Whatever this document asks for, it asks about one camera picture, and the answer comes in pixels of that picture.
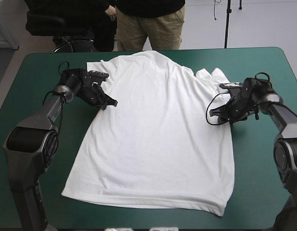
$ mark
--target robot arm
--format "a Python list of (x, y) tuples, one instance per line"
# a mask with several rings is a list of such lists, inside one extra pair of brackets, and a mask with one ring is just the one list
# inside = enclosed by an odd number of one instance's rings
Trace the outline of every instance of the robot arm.
[(52, 97), (44, 100), (43, 107), (33, 116), (18, 123), (4, 143), (9, 183), (23, 230), (51, 229), (38, 179), (47, 171), (58, 149), (61, 128), (61, 121), (59, 128), (55, 125), (58, 115), (62, 116), (63, 106), (75, 96), (98, 109), (116, 106), (117, 101), (106, 95), (100, 86), (108, 76), (84, 69), (63, 71), (59, 84), (51, 91)]
[(235, 123), (246, 120), (257, 113), (269, 115), (280, 133), (274, 141), (273, 156), (280, 179), (290, 193), (283, 212), (294, 211), (287, 222), (276, 230), (297, 230), (297, 114), (283, 104), (282, 98), (274, 91), (269, 76), (266, 79), (246, 78), (243, 84), (221, 84), (220, 93), (230, 93), (230, 100), (223, 106), (210, 110), (210, 116), (218, 116), (218, 122)]

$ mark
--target gray floor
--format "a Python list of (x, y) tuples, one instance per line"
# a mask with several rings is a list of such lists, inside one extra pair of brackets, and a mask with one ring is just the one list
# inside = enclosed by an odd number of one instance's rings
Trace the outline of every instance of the gray floor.
[[(213, 0), (186, 0), (181, 49), (223, 48), (226, 4), (222, 0), (217, 5), (214, 20)], [(243, 0), (243, 10), (238, 4), (239, 0), (232, 0), (228, 47), (280, 47), (297, 78), (297, 0)], [(0, 4), (0, 14), (20, 45), (0, 84), (0, 107), (23, 58), (54, 47), (51, 37), (32, 36), (25, 30), (26, 12), (24, 0)], [(151, 49), (148, 42), (144, 49)]]
[(0, 48), (0, 82), (14, 55), (11, 48)]

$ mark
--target green table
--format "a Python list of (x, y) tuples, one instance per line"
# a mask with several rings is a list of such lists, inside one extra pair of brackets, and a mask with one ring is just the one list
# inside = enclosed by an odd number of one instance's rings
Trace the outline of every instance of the green table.
[[(275, 90), (297, 112), (297, 81), (279, 48), (161, 51), (194, 72), (215, 67), (230, 81), (243, 81), (264, 71), (271, 75)], [(45, 93), (58, 83), (58, 65), (86, 68), (86, 62), (109, 60), (131, 52), (31, 54), (15, 78), (0, 111), (0, 228), (19, 228), (20, 221), (8, 185), (2, 144), (8, 132), (41, 107)], [(81, 99), (65, 106), (60, 147), (47, 174), (41, 179), (50, 224), (57, 228), (150, 228), (177, 226), (181, 229), (261, 229), (271, 226), (288, 198), (272, 156), (278, 133), (271, 119), (260, 114), (256, 121), (234, 124), (235, 187), (220, 218), (208, 212), (187, 209), (132, 209), (93, 205), (61, 196), (78, 148), (96, 109)]]

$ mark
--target black shirt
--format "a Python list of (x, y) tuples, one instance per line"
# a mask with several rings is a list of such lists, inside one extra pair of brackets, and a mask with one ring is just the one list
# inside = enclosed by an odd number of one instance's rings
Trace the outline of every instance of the black shirt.
[(28, 8), (33, 13), (60, 15), (62, 11), (71, 14), (104, 12), (113, 0), (25, 0)]
[(124, 14), (156, 18), (181, 9), (185, 0), (117, 0), (116, 7)]

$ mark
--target tripod stand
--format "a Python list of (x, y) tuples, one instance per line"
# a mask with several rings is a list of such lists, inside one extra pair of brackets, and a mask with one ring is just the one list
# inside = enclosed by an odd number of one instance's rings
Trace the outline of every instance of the tripod stand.
[[(239, 9), (240, 10), (243, 9), (242, 8), (242, 0), (239, 0)], [(227, 48), (227, 37), (228, 37), (228, 32), (229, 32), (230, 13), (232, 13), (231, 0), (227, 0), (224, 48)]]

